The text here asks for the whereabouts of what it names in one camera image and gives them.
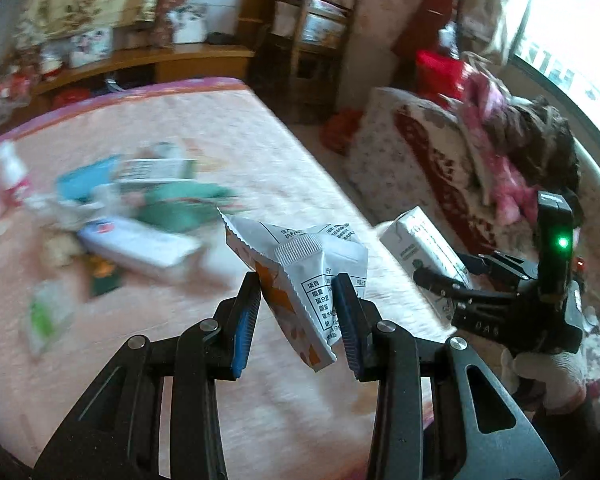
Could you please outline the right hand white glove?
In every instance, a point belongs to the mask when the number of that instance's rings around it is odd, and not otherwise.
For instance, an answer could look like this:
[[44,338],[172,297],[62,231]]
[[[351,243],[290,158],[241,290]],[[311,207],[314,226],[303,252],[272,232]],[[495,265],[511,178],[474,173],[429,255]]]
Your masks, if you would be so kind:
[[544,386],[540,399],[548,414],[573,412],[586,399],[586,365],[582,352],[542,354],[501,353],[501,381],[510,394],[520,390],[524,379]]

